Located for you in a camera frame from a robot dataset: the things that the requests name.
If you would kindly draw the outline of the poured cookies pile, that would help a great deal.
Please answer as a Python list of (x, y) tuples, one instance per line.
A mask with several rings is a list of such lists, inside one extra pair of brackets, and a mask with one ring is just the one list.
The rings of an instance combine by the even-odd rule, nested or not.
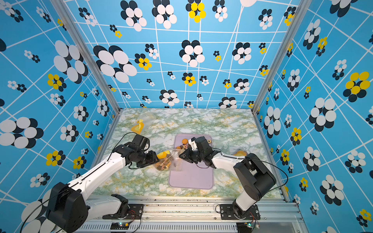
[[(208, 145), (212, 146), (212, 140), (211, 139), (206, 138), (206, 137), (202, 137), (202, 139), (205, 139), (206, 142), (208, 143)], [(189, 139), (183, 138), (183, 137), (175, 139), (173, 149), (182, 150), (182, 149), (187, 149), (187, 148), (190, 148)]]

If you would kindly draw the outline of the ziploc bag of cookies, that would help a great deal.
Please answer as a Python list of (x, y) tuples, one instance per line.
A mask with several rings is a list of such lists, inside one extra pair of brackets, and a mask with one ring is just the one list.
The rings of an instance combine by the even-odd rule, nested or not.
[(137, 117), (135, 124), (131, 127), (131, 132), (142, 134), (152, 126), (156, 120), (156, 115), (148, 110), (142, 111)]

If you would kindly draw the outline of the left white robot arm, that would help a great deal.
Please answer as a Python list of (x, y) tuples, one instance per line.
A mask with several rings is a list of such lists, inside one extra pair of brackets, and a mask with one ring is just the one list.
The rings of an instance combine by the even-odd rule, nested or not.
[(90, 196), (110, 176), (132, 163), (141, 169), (159, 162), (156, 152), (149, 147), (150, 140), (136, 134), (131, 142), (117, 145), (107, 158), (82, 176), (67, 184), (56, 184), (51, 189), (46, 218), (65, 232), (73, 233), (97, 217), (127, 217), (130, 207), (125, 197), (112, 194), (90, 199)]

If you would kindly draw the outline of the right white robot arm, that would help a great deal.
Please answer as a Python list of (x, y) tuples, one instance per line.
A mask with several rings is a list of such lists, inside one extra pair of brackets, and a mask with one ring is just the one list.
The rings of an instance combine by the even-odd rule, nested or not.
[(179, 158), (189, 163), (204, 163), (213, 169), (223, 169), (235, 173), (243, 187), (243, 192), (233, 201), (233, 213), (238, 219), (245, 219), (249, 209), (259, 202), (276, 184), (276, 178), (261, 161), (250, 153), (238, 158), (225, 155), (220, 150), (188, 148)]

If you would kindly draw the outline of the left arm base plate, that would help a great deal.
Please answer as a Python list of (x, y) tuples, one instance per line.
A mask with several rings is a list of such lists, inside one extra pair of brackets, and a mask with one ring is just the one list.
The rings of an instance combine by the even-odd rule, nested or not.
[(126, 207), (121, 207), (119, 211), (112, 215), (104, 215), (103, 219), (141, 219), (144, 211), (143, 204), (128, 204)]

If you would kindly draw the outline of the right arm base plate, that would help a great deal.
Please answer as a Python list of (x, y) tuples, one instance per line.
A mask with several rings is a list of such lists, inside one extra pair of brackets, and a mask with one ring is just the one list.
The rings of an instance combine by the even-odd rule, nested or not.
[(261, 216), (259, 213), (258, 206), (252, 205), (248, 210), (243, 211), (238, 206), (233, 204), (220, 204), (219, 210), (220, 218), (222, 220), (260, 220)]

